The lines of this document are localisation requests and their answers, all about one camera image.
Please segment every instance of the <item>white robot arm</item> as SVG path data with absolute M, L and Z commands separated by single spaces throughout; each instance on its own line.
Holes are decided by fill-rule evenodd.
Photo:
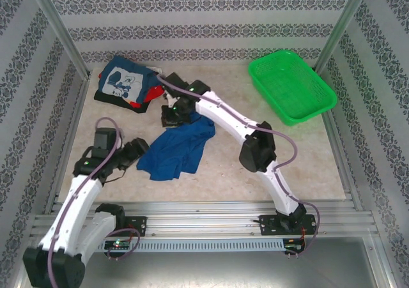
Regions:
M 192 111 L 204 115 L 228 131 L 242 146 L 239 160 L 249 171 L 260 176 L 266 189 L 272 196 L 279 217 L 278 225 L 287 233 L 293 233 L 303 219 L 306 210 L 303 204 L 296 202 L 289 186 L 279 170 L 276 170 L 277 160 L 273 135 L 271 133 L 254 130 L 250 126 L 269 128 L 267 122 L 261 124 L 241 115 L 235 109 L 225 104 L 210 88 L 200 81 L 191 85 L 183 82 L 176 74 L 171 74 L 162 79 L 162 82 L 172 82 L 179 90 L 195 91 L 204 98 L 185 95 L 177 90 L 165 87 L 167 99 L 171 108 L 162 106 L 162 122 L 173 119 L 177 124 L 184 121 Z M 47 252 L 51 248 L 52 239 L 57 223 L 63 213 L 60 234 L 54 245 L 52 269 L 59 288 L 77 288 L 82 282 L 85 265 L 89 258 L 101 244 L 104 238 L 115 229 L 124 226 L 125 212 L 121 206 L 103 204 L 97 210 L 92 223 L 83 229 L 84 221 L 95 198 L 100 193 L 107 177 L 113 169 L 127 169 L 149 148 L 143 139 L 134 139 L 125 144 L 124 148 L 114 154 L 112 160 L 103 166 L 93 179 L 83 185 L 80 193 L 70 208 L 66 209 L 67 202 L 77 192 L 83 181 L 98 167 L 106 157 L 108 150 L 114 145 L 115 132 L 112 128 L 98 128 L 96 130 L 94 146 L 89 147 L 83 157 L 75 164 L 74 178 L 68 197 L 61 208 L 52 227 L 41 240 L 38 248 L 28 248 L 24 253 L 26 267 L 31 285 L 33 287 L 50 287 L 47 276 Z
M 210 103 L 209 101 L 200 100 L 196 102 L 196 111 L 204 115 L 205 117 L 210 118 L 215 123 L 223 127 L 223 129 L 228 131 L 230 135 L 232 135 L 238 141 L 239 145 L 243 146 L 248 136 L 251 136 L 254 133 L 254 130 L 249 128 L 248 125 L 257 126 L 257 122 L 246 118 L 235 109 L 225 104 L 213 91 L 207 91 L 203 94 L 203 96 L 215 100 L 220 105 L 216 106 L 214 105 L 214 103 Z M 223 107 L 228 107 L 230 111 L 234 112 L 235 115 L 239 116 L 241 120 L 245 121 L 247 124 L 244 125 L 237 119 L 233 118 L 231 114 L 227 113 L 223 109 Z M 276 210 L 283 215 L 288 216 L 298 208 L 298 203 L 293 199 L 290 199 L 289 196 L 285 194 L 279 186 L 278 181 L 273 173 L 273 169 L 277 166 L 277 164 L 277 161 L 273 160 L 268 164 L 265 172 L 257 171 L 256 174 L 261 178 L 264 185 L 266 186 L 266 189 L 272 196 Z M 287 183 L 285 182 L 285 179 L 282 176 L 281 172 L 278 171 L 278 175 L 285 189 L 287 189 L 287 191 L 292 196 L 294 196 Z

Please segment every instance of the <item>metal bracket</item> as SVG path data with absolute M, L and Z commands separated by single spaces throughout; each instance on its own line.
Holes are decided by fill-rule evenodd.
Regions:
M 146 222 L 148 218 L 145 216 L 126 216 L 124 228 L 137 229 L 141 234 L 141 237 L 145 237 L 146 232 Z M 112 235 L 112 237 L 130 237 L 131 232 L 120 232 L 118 234 Z
M 303 229 L 305 235 L 313 235 L 316 229 L 314 215 L 305 215 L 297 225 L 297 228 L 292 231 L 282 226 L 281 218 L 277 215 L 261 215 L 259 216 L 259 220 L 255 220 L 254 222 L 260 224 L 260 233 L 262 236 L 303 235 Z

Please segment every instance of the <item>wall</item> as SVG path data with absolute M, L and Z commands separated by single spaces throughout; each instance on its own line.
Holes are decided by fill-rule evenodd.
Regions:
M 347 0 L 53 0 L 90 68 L 243 63 L 293 49 L 313 64 Z
M 0 287 L 43 213 L 82 79 L 35 0 L 0 0 Z
M 323 78 L 366 210 L 399 287 L 409 287 L 409 0 L 363 0 Z

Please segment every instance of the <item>metal post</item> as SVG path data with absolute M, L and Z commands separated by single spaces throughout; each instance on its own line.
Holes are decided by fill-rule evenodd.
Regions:
M 353 18 L 353 14 L 359 7 L 362 0 L 348 0 L 346 6 L 339 17 L 337 24 L 331 32 L 324 48 L 321 51 L 320 56 L 314 66 L 315 72 L 321 74 L 327 65 L 328 60 L 330 59 L 334 49 L 336 48 L 339 39 L 342 37 L 346 27 L 350 23 L 350 20 Z
M 70 33 L 65 27 L 61 17 L 58 14 L 58 11 L 51 0 L 36 0 L 40 5 L 40 8 L 47 17 L 51 27 L 53 28 L 55 34 L 64 45 L 65 50 L 67 51 L 70 59 L 75 65 L 77 71 L 79 72 L 82 79 L 87 79 L 89 75 L 89 70 L 78 51 L 77 47 L 72 40 Z
M 345 160 L 345 157 L 343 157 L 343 147 L 336 131 L 334 117 L 332 116 L 331 111 L 329 110 L 327 112 L 324 112 L 322 114 L 322 119 L 324 121 L 324 126 L 327 131 L 328 139 L 330 141 L 332 149 L 332 154 L 334 155 L 339 177 L 341 178 L 344 189 L 346 188 L 350 191 L 355 209 L 357 211 L 363 211 L 364 208 L 362 207 L 357 187 L 355 186 L 355 183 L 353 181 L 348 163 Z
M 82 108 L 85 103 L 88 86 L 89 86 L 89 78 L 86 78 L 84 79 L 84 82 L 82 83 L 77 105 L 75 106 L 75 109 L 74 109 L 74 114 L 73 114 L 73 118 L 71 121 L 70 130 L 68 131 L 68 135 L 65 140 L 63 152 L 61 154 L 61 163 L 56 172 L 55 182 L 53 183 L 53 185 L 51 185 L 49 200 L 45 207 L 45 213 L 51 213 L 52 207 L 56 200 L 56 194 L 61 188 L 61 185 L 63 184 L 66 167 L 68 165 L 68 159 L 70 157 L 72 145 L 74 144 L 74 138 L 75 138 L 75 134 L 77 133 L 77 127 L 79 124 L 79 120 L 81 118 L 81 112 L 82 112 Z

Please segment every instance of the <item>blue cloth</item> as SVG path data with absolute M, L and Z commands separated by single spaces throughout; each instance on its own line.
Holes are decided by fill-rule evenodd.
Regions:
M 190 116 L 192 124 L 168 128 L 156 139 L 138 164 L 138 170 L 151 174 L 153 181 L 179 178 L 180 172 L 196 173 L 206 141 L 215 135 L 215 124 L 198 113 Z

